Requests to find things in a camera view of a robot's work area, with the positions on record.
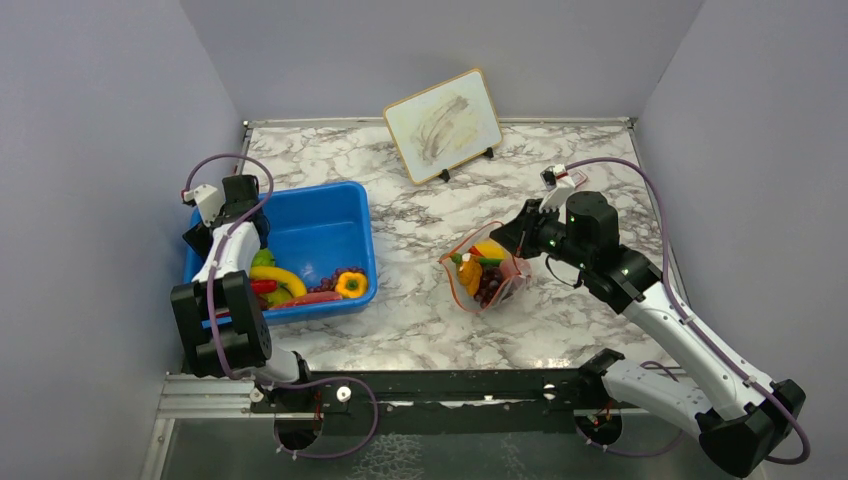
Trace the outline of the yellow banana bunch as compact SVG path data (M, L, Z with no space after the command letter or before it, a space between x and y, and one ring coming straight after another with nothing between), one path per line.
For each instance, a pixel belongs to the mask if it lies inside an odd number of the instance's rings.
M480 240L472 245L469 249L472 255L487 258L503 260L507 257L508 252L491 238Z

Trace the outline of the peach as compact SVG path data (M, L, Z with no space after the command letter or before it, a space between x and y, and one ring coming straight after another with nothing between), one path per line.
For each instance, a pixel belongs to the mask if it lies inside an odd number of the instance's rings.
M502 290L505 293L515 293L524 288L532 276L530 263L521 258L509 257L500 264L503 274Z

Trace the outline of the purple grapes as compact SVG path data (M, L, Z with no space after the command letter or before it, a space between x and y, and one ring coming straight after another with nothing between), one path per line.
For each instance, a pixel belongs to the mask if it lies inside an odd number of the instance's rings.
M494 299L504 281L504 275L499 267L483 268L480 289L473 297L481 308L486 308Z

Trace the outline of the clear zip top bag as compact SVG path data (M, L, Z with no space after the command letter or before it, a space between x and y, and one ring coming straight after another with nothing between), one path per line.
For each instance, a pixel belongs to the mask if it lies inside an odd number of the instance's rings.
M484 225L438 260L454 301L466 312L482 313L497 307L515 297L532 277L528 261L494 240L492 233L502 226L500 221Z

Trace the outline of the orange nugget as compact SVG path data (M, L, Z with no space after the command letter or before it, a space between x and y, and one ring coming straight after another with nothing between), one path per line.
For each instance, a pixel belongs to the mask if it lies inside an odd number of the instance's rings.
M469 296L474 297L479 291L482 274L482 266L476 263L466 263L459 267L459 282Z

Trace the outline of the green chili pepper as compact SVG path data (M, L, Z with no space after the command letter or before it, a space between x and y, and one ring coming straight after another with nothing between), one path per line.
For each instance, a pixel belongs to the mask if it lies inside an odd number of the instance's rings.
M500 264L503 262L502 258L483 257L479 255L474 255L472 253L454 253L451 254L449 258L458 267L466 263L476 263L481 265L483 268L499 267Z

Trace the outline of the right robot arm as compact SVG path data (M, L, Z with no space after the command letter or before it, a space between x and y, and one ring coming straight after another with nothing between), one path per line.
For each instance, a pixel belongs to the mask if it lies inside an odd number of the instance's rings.
M579 284L652 337L693 382L677 383L605 349L581 367L579 398L592 407L613 399L650 412L697 439L735 477L772 461L799 427L804 390L752 366L680 304L660 269L621 244L617 210L601 193L577 192L563 211L541 206L539 199L526 201L492 239L517 257L546 254L577 268Z

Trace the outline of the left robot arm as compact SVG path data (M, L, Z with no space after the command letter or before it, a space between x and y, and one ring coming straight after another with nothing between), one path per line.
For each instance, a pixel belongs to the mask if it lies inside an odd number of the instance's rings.
M203 184L182 197L199 216L183 239L202 261L199 271L170 294L188 370L200 378L277 385L285 407L306 408L315 387L308 365L300 354L274 348L249 278L270 232L257 178L229 176L222 188Z

